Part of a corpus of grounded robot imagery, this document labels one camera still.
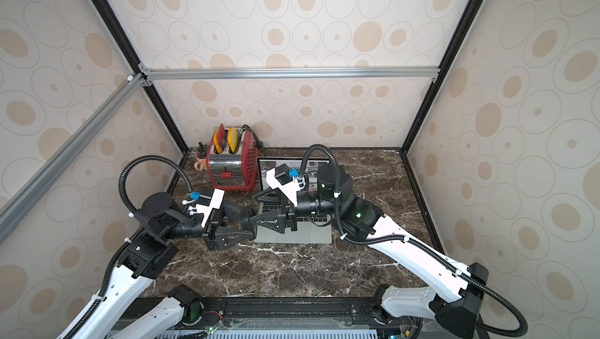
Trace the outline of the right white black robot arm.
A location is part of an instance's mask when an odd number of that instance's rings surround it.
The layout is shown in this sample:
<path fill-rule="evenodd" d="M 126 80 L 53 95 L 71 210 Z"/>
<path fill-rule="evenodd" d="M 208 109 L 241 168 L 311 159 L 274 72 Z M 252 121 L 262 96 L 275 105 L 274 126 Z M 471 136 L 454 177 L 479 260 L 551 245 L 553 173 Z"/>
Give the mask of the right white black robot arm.
<path fill-rule="evenodd" d="M 379 308 L 387 317 L 434 320 L 449 333 L 472 338 L 478 329 L 503 337 L 528 332 L 524 315 L 487 285 L 488 270 L 466 265 L 403 229 L 375 204 L 353 191 L 353 178 L 324 145 L 312 145 L 299 165 L 258 166 L 262 191 L 254 195 L 255 225 L 279 234 L 296 230 L 300 218 L 327 217 L 340 239 L 377 250 L 426 283 L 421 288 L 387 286 Z"/>

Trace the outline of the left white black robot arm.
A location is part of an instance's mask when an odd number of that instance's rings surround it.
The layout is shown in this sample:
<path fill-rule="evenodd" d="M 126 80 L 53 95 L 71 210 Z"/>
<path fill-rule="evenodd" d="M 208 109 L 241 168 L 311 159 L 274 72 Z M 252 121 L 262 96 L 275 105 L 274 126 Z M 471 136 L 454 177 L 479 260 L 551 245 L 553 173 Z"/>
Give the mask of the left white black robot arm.
<path fill-rule="evenodd" d="M 128 175 L 144 162 L 162 162 L 183 178 L 189 198 L 177 204 L 166 192 L 149 196 L 136 208 L 127 193 Z M 120 198 L 139 228 L 114 253 L 100 289 L 61 333 L 62 338 L 104 338 L 130 304 L 164 271 L 178 254 L 177 239 L 202 239 L 210 250 L 226 250 L 256 237 L 256 215 L 250 206 L 239 206 L 220 189 L 192 190 L 184 170 L 157 155 L 134 159 L 118 180 Z"/>

